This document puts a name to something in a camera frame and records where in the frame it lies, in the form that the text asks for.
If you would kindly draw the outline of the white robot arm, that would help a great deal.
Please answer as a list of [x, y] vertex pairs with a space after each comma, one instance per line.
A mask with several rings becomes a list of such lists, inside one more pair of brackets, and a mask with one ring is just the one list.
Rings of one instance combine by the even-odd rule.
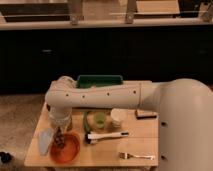
[[61, 77], [45, 95], [51, 112], [71, 107], [154, 111], [159, 116], [158, 171], [213, 171], [213, 90], [194, 79], [79, 89]]

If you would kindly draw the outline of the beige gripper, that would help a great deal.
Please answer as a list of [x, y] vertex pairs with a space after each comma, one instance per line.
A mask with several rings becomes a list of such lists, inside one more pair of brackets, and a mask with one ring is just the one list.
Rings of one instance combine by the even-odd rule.
[[52, 127], [68, 127], [71, 122], [72, 110], [68, 108], [52, 107], [49, 111], [49, 120]]

